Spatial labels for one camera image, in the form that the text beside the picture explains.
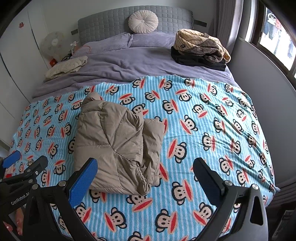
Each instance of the headboard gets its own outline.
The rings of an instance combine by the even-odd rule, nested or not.
[[[115,8],[95,13],[78,20],[81,45],[90,41],[100,41],[114,35],[131,32],[128,27],[129,16],[138,10],[150,10],[158,17],[155,32],[176,33],[179,29],[193,29],[192,11],[167,6],[132,6]]]

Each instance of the cream folded blanket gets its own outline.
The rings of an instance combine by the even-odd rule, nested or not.
[[[87,59],[87,56],[82,56],[56,64],[45,73],[45,81],[52,80],[68,73],[77,72],[87,63]]]

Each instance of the purple pillow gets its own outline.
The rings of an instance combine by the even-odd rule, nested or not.
[[[133,40],[130,33],[122,33],[101,41],[88,42],[75,51],[73,58],[82,57],[91,53],[104,53],[112,50],[129,48]]]
[[[166,47],[170,48],[175,43],[175,34],[152,32],[149,34],[133,34],[131,47]]]

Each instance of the hand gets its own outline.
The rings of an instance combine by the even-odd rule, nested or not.
[[[22,235],[22,225],[24,222],[24,214],[22,212],[22,209],[19,208],[15,211],[15,220],[17,222],[17,233],[18,235]],[[3,222],[8,229],[9,232],[12,232],[12,226],[6,222]]]

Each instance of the gray curtain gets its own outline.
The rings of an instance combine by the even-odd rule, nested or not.
[[[242,19],[243,0],[217,0],[214,36],[231,54]]]

